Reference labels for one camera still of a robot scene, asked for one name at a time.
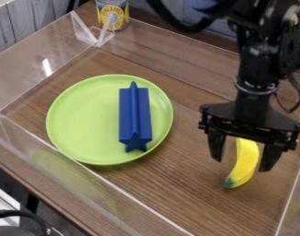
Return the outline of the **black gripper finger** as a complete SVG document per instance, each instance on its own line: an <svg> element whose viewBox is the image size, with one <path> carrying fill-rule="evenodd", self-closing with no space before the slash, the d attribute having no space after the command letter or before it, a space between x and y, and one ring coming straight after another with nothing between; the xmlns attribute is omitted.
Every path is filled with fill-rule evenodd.
<svg viewBox="0 0 300 236"><path fill-rule="evenodd" d="M264 144L260 172L265 172L273 169L284 151L285 151L285 146L283 143L267 142Z"/></svg>
<svg viewBox="0 0 300 236"><path fill-rule="evenodd" d="M227 134L210 128L208 134L208 143L209 143L210 154L216 161L223 160L225 141L227 141Z"/></svg>

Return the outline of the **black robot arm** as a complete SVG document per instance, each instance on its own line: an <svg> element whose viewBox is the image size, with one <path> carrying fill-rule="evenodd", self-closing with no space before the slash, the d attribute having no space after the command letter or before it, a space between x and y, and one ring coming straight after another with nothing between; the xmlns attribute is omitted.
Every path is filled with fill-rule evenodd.
<svg viewBox="0 0 300 236"><path fill-rule="evenodd" d="M225 18L236 28L240 67L236 100L200 106L198 128L208 135L212 157L223 159L228 136L264 144L261 171L297 146L300 122L271 104L280 81L300 89L300 0L220 0L202 10L208 19Z"/></svg>

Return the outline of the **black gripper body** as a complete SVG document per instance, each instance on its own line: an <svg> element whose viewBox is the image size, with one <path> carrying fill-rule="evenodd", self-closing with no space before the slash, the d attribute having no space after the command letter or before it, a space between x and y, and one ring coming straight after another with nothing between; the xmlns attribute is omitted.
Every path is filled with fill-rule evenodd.
<svg viewBox="0 0 300 236"><path fill-rule="evenodd" d="M277 87L237 87L235 101L202 104L198 128L209 134L213 128L228 136L265 144L283 143L285 151L295 150L300 136L300 122L281 114L271 105Z"/></svg>

